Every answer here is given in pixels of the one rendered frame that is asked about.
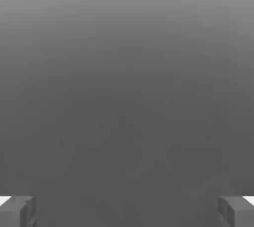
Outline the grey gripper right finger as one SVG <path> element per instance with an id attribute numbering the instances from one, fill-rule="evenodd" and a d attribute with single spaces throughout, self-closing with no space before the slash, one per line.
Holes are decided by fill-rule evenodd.
<path id="1" fill-rule="evenodd" d="M 254 196 L 220 196 L 220 227 L 254 227 Z"/>

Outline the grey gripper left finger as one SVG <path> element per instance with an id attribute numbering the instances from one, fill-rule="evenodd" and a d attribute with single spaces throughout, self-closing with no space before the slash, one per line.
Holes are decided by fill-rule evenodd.
<path id="1" fill-rule="evenodd" d="M 25 195 L 0 195 L 0 227 L 38 227 L 37 199 Z"/>

